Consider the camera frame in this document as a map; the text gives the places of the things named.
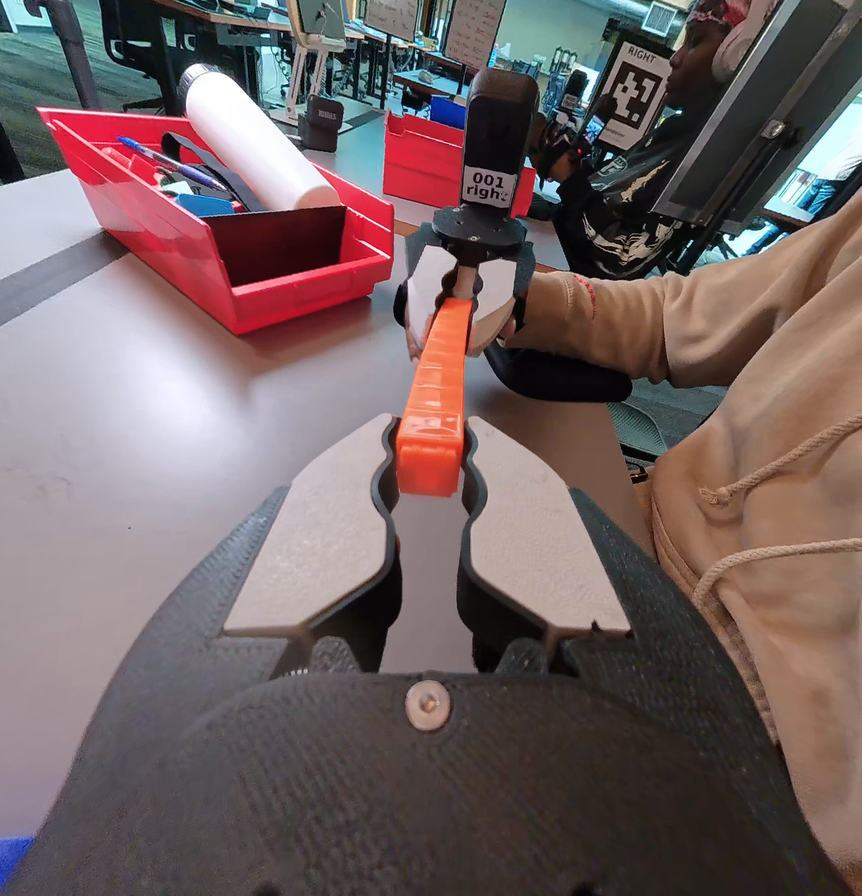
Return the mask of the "blue ballpoint pen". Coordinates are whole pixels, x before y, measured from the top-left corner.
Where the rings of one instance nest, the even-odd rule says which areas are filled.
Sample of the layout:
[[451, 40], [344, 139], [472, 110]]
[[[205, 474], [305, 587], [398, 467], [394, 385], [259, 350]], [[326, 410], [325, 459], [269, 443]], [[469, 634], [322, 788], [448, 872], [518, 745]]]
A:
[[210, 173], [194, 167], [193, 165], [176, 161], [166, 154], [149, 149], [144, 144], [138, 142], [137, 140], [133, 140], [130, 137], [116, 136], [115, 139], [125, 148], [131, 150], [138, 156], [141, 156], [144, 159], [147, 159], [162, 168], [166, 168], [172, 172], [179, 173], [180, 175], [196, 182], [199, 185], [206, 186], [215, 191], [221, 191], [229, 195], [233, 193], [231, 187], [229, 187], [222, 181], [219, 181]]

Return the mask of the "black pole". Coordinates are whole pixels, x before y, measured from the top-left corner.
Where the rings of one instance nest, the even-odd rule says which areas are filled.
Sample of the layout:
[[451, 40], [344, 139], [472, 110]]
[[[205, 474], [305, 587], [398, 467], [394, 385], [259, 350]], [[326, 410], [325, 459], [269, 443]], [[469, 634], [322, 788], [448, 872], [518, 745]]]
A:
[[48, 14], [52, 29], [60, 41], [70, 76], [83, 109], [102, 109], [98, 89], [86, 51], [86, 44], [78, 15], [71, 1], [23, 1], [28, 14], [41, 18]]

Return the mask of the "black box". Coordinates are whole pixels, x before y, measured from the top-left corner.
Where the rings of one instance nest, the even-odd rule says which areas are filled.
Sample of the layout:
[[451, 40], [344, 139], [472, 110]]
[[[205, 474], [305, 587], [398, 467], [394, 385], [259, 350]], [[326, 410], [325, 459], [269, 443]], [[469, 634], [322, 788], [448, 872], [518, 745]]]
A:
[[305, 111], [298, 117], [301, 148], [335, 153], [344, 124], [345, 107], [335, 98], [310, 95]]

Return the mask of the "teal mesh chair seat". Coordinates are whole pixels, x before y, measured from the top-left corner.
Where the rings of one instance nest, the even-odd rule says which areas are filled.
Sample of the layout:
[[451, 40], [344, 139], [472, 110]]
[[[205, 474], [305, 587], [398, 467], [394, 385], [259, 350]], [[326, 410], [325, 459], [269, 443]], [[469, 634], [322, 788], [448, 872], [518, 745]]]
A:
[[605, 407], [626, 458], [653, 464], [668, 451], [656, 421], [647, 413], [624, 401], [608, 402]]

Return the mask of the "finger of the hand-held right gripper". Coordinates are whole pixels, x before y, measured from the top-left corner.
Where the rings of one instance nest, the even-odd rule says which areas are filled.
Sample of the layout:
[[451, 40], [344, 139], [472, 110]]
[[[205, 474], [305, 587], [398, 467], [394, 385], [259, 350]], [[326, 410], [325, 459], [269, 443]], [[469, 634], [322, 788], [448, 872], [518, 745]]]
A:
[[412, 363], [418, 363], [442, 303], [455, 297], [459, 263], [446, 249], [427, 245], [405, 283], [404, 332]]
[[478, 357], [506, 327], [516, 303], [515, 279], [518, 265], [513, 260], [496, 259], [480, 263], [474, 293], [477, 303], [471, 316], [467, 356]]

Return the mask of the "grey framed monitor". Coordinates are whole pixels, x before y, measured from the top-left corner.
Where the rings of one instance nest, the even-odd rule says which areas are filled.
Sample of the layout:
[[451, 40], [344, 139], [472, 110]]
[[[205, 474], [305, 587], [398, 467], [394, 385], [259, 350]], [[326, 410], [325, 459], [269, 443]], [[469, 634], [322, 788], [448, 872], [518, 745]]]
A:
[[860, 88], [862, 2], [778, 2], [654, 210], [706, 226], [767, 145], [765, 128], [781, 122], [776, 146], [720, 220], [741, 232]]

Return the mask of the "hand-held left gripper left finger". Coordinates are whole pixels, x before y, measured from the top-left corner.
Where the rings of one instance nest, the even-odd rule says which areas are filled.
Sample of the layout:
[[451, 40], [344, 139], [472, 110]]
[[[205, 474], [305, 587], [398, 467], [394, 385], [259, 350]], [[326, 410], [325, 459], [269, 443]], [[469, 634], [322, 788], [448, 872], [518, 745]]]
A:
[[385, 631], [402, 605], [392, 438], [381, 413], [294, 478], [224, 623], [234, 636]]

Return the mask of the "white cylindrical bottle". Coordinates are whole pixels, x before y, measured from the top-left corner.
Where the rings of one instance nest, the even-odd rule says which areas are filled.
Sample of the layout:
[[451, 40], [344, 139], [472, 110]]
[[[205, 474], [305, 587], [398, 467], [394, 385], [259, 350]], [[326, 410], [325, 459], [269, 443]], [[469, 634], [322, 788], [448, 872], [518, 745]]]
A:
[[271, 211], [339, 207], [336, 189], [229, 76], [204, 63], [182, 74], [191, 128]]

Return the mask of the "red plastic bin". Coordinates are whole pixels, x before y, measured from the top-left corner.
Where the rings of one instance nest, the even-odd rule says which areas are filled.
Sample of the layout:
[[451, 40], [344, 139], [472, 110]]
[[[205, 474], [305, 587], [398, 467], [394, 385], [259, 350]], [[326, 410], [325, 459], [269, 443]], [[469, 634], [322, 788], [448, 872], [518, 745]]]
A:
[[347, 209], [340, 262], [308, 273], [232, 287], [205, 218], [156, 186], [156, 168], [115, 139], [158, 150], [166, 133], [206, 150], [185, 118], [40, 106], [101, 228], [236, 335], [369, 297], [392, 275], [391, 203], [318, 167]]
[[433, 207], [457, 203], [464, 129], [415, 115], [386, 118], [383, 192]]

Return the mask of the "person's right forearm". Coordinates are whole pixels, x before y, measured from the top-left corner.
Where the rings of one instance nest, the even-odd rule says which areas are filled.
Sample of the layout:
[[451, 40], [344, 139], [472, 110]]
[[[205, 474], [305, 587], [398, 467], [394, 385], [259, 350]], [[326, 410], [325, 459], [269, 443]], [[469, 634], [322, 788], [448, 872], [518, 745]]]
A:
[[632, 379], [694, 387], [731, 384], [770, 330], [758, 297], [720, 279], [713, 266], [624, 282], [536, 274], [523, 324], [510, 320], [500, 340]]

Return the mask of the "whiteboard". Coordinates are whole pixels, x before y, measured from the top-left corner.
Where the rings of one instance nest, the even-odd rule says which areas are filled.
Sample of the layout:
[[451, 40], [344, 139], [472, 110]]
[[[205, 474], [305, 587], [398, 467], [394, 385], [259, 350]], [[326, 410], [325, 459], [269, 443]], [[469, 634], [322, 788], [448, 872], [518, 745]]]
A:
[[455, 1], [442, 53], [447, 59], [482, 70], [489, 65], [506, 1]]
[[420, 1], [366, 1], [364, 25], [413, 42]]

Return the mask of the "black bin divider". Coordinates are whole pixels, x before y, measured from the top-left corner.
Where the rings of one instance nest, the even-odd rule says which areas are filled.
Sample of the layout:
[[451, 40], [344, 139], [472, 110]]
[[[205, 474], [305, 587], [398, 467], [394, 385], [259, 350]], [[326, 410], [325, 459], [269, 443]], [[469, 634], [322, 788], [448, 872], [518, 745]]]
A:
[[345, 206], [205, 218], [230, 285], [243, 287], [340, 262]]

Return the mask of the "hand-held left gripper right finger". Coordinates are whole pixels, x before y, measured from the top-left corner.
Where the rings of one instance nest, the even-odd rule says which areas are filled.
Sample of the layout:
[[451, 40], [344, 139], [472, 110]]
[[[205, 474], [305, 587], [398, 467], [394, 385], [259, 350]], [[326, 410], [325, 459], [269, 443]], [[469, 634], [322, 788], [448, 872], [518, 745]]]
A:
[[624, 637], [631, 624], [570, 488], [480, 417], [466, 424], [458, 611], [476, 639]]

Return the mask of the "orange segmented plastic bar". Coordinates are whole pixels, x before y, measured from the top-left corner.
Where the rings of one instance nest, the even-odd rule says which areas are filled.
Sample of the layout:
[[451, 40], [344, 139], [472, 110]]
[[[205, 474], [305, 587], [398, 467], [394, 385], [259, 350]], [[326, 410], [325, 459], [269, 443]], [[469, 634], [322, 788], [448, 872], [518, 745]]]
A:
[[465, 442], [465, 362], [472, 301], [444, 301], [425, 342], [395, 442], [401, 493], [451, 497]]

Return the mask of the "printed marker board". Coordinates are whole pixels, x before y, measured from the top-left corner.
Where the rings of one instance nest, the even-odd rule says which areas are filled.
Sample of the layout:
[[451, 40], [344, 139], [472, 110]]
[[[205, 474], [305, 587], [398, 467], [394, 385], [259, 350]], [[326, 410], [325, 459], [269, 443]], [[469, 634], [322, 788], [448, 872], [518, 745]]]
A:
[[629, 151], [656, 125], [671, 73], [671, 51], [621, 38], [595, 97], [611, 96], [616, 110], [598, 138], [609, 151]]

